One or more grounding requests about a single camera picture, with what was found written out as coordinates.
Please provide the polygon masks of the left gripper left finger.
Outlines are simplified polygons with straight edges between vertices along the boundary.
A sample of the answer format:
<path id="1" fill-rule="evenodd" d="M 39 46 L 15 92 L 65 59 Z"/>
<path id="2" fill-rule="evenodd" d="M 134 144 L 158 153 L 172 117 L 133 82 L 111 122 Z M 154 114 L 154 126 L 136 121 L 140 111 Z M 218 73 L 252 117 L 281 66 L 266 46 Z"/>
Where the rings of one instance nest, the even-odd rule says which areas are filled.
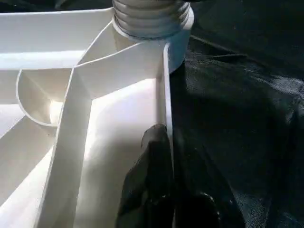
<path id="1" fill-rule="evenodd" d="M 171 228 L 174 181 L 166 126 L 146 130 L 141 147 L 142 155 L 123 182 L 115 227 Z"/>

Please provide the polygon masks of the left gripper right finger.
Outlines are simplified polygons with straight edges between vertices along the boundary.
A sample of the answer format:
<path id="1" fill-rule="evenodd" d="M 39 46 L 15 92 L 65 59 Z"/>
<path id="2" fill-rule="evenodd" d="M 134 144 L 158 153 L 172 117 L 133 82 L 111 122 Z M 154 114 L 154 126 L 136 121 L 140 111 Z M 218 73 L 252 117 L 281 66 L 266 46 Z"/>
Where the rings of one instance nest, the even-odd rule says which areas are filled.
<path id="1" fill-rule="evenodd" d="M 173 133 L 177 228 L 244 228 L 232 190 L 204 145 L 182 131 Z"/>

